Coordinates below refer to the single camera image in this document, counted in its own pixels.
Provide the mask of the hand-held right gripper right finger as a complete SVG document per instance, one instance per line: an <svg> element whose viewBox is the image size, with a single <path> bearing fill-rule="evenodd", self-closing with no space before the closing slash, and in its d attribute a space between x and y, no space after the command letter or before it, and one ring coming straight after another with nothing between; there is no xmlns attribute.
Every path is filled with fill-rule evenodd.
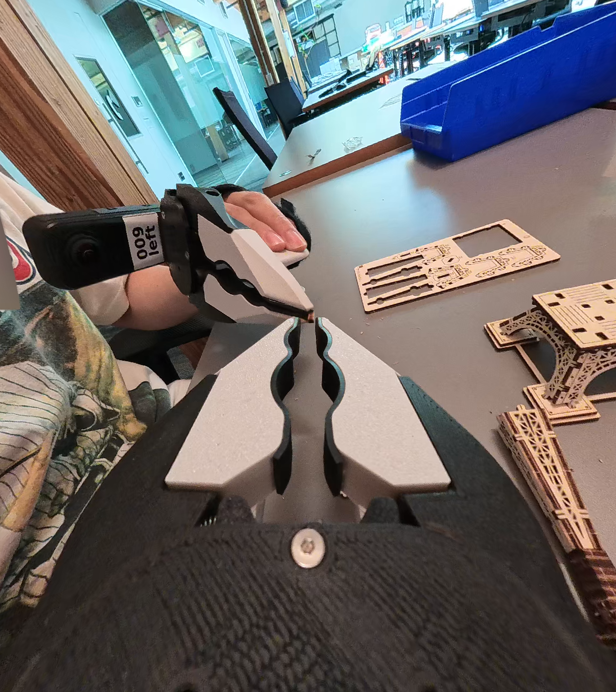
<svg viewBox="0 0 616 692"><path fill-rule="evenodd" d="M316 318L321 385L330 398L323 467L334 496L358 506L447 491L451 477L398 373L327 318Z"/></svg>

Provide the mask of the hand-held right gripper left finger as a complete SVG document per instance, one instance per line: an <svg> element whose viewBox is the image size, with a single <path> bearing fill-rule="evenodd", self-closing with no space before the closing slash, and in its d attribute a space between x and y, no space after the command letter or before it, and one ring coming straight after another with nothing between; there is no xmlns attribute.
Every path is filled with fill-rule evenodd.
<svg viewBox="0 0 616 692"><path fill-rule="evenodd" d="M282 496L292 470L291 421L300 320L289 318L190 390L203 397L165 477L167 488L220 496Z"/></svg>

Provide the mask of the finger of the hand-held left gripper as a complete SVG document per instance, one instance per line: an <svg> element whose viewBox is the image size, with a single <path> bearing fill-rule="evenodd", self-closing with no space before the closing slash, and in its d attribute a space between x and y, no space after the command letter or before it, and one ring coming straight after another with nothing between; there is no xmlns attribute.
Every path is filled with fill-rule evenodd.
<svg viewBox="0 0 616 692"><path fill-rule="evenodd" d="M226 232L207 219L200 219L199 238L210 268L228 264L239 277L251 278L259 276L262 269L285 266L278 254L250 229Z"/></svg>
<svg viewBox="0 0 616 692"><path fill-rule="evenodd" d="M193 302L218 323L280 324L288 319L311 322L311 301L285 267L241 278L228 264L194 272Z"/></svg>

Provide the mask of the person's left forearm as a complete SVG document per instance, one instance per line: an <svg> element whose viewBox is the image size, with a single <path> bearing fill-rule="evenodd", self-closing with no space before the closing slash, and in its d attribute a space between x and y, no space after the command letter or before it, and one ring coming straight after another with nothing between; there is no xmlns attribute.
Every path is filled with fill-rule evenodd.
<svg viewBox="0 0 616 692"><path fill-rule="evenodd" d="M133 272L125 282L128 308L112 325L122 329L160 331L195 318L199 310L180 293L166 265Z"/></svg>

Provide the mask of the person's left hand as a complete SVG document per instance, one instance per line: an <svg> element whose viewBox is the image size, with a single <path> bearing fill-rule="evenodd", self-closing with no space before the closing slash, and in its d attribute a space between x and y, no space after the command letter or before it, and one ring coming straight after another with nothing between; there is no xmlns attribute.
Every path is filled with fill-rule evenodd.
<svg viewBox="0 0 616 692"><path fill-rule="evenodd" d="M307 240L295 220L260 192L230 192L225 195L224 204L231 218L255 231L274 253L302 253L307 249Z"/></svg>

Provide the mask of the grey table with wood edge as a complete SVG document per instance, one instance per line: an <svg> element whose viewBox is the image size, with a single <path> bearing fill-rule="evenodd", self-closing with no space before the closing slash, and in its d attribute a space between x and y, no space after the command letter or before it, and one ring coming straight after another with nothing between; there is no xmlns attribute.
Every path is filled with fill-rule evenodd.
<svg viewBox="0 0 616 692"><path fill-rule="evenodd" d="M382 103L358 99L293 130L262 189L278 196L393 151L410 147L400 130L401 97ZM342 142L363 137L360 149L346 153Z"/></svg>

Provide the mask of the white printed t-shirt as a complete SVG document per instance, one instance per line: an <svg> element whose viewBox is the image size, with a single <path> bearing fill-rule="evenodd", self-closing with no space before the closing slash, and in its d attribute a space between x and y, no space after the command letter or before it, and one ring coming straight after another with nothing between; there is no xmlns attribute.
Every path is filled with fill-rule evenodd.
<svg viewBox="0 0 616 692"><path fill-rule="evenodd" d="M36 607L100 485L190 385L114 356L98 327L130 307L124 278L74 292L41 278L22 225L54 212L0 172L19 295L0 311L0 621Z"/></svg>

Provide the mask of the black chair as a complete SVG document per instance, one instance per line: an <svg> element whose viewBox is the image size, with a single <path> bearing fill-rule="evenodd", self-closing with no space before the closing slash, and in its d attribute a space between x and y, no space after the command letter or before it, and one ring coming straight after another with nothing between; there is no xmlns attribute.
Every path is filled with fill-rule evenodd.
<svg viewBox="0 0 616 692"><path fill-rule="evenodd" d="M242 134L267 169L271 170L277 161L277 154L260 130L253 124L236 95L232 91L223 91L219 87L214 87L212 92L232 124Z"/></svg>
<svg viewBox="0 0 616 692"><path fill-rule="evenodd" d="M303 93L293 78L288 77L276 84L266 86L264 90L286 139L295 127L310 119L310 115L303 111L305 101Z"/></svg>

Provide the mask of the wooden beam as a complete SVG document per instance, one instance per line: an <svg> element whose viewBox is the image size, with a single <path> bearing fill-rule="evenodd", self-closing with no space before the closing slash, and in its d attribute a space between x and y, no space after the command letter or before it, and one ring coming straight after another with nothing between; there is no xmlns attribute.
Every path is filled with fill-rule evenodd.
<svg viewBox="0 0 616 692"><path fill-rule="evenodd" d="M26 1L0 1L0 150L62 210L158 201Z"/></svg>

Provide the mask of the wooden tower model spire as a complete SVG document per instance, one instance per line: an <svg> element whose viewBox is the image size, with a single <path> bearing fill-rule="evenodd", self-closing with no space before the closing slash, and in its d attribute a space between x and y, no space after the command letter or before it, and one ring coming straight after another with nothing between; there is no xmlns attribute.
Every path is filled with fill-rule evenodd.
<svg viewBox="0 0 616 692"><path fill-rule="evenodd" d="M616 653L616 567L604 549L554 429L523 405L497 417L498 431L552 525L599 639Z"/></svg>

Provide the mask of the wooden puzzle parts sheet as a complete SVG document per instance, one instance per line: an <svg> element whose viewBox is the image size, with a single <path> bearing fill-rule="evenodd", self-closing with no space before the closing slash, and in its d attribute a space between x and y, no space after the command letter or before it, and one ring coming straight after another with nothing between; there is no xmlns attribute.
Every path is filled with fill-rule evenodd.
<svg viewBox="0 0 616 692"><path fill-rule="evenodd" d="M493 228L514 242L475 256L461 239ZM503 219L448 238L405 250L354 269L366 314L468 287L483 281L557 262L560 255L514 222Z"/></svg>

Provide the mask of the wooden tower model base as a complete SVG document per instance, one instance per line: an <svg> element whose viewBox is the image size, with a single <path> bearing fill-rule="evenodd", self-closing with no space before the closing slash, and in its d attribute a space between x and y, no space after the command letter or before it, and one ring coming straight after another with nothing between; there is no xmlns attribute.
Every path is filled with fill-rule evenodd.
<svg viewBox="0 0 616 692"><path fill-rule="evenodd" d="M523 390L551 425L600 417L586 390L616 369L616 279L534 295L529 310L487 323L485 332L498 350L541 340L552 347L551 378Z"/></svg>

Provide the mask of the blue plastic storage bin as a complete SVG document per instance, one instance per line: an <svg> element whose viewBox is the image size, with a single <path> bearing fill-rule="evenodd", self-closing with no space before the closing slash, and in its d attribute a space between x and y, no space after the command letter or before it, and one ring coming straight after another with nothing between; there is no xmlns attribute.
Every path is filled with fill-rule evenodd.
<svg viewBox="0 0 616 692"><path fill-rule="evenodd" d="M616 97L616 1L562 14L402 91L400 130L456 161Z"/></svg>

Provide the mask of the background workbenches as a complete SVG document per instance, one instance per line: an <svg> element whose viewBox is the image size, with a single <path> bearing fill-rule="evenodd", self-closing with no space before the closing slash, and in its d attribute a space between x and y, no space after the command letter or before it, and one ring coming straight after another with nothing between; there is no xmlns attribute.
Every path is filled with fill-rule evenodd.
<svg viewBox="0 0 616 692"><path fill-rule="evenodd" d="M368 67L392 68L399 79L431 64L472 57L519 34L548 28L563 14L587 10L597 1L461 1L456 15L452 1L431 1L423 15L423 1L407 1L409 22L392 37L373 39L367 48Z"/></svg>

